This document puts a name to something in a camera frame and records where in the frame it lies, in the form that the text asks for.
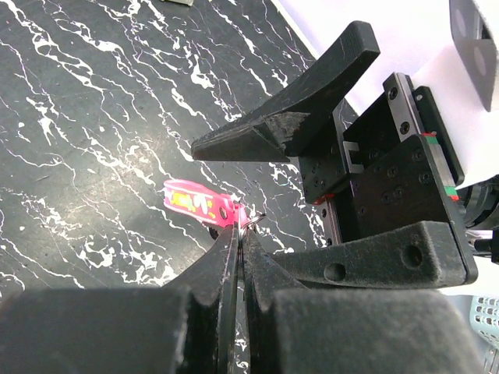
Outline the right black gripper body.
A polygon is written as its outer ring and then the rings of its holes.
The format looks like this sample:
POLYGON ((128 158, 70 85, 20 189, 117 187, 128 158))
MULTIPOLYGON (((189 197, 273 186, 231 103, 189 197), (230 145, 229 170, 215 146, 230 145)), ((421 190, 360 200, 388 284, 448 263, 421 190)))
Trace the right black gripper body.
POLYGON ((392 73, 347 129, 334 115, 299 157, 328 245, 420 221, 455 226, 464 173, 430 89, 392 73))

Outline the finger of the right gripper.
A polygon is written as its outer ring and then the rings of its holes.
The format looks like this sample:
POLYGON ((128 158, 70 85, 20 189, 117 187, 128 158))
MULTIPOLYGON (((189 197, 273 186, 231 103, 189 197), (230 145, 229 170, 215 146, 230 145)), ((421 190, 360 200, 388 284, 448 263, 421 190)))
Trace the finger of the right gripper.
POLYGON ((272 259, 299 281, 339 287, 450 288, 478 277, 465 236, 434 221, 272 259))
POLYGON ((379 54, 372 26, 351 22, 285 89, 243 117, 195 139, 192 157, 287 163, 302 153, 379 54))

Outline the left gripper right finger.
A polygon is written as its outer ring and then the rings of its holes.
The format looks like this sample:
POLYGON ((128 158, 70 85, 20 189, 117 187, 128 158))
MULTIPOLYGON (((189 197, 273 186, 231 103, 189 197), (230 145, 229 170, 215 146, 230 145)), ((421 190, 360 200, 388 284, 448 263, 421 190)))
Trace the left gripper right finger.
POLYGON ((478 373, 471 333, 437 291, 309 289, 255 233, 243 241, 253 373, 478 373))

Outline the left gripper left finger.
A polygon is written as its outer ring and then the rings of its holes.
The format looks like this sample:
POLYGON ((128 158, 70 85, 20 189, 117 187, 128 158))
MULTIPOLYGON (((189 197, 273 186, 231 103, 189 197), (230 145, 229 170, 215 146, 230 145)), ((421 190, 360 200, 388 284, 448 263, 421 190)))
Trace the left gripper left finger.
POLYGON ((4 373, 230 373, 239 229, 160 288, 45 289, 1 306, 4 373))

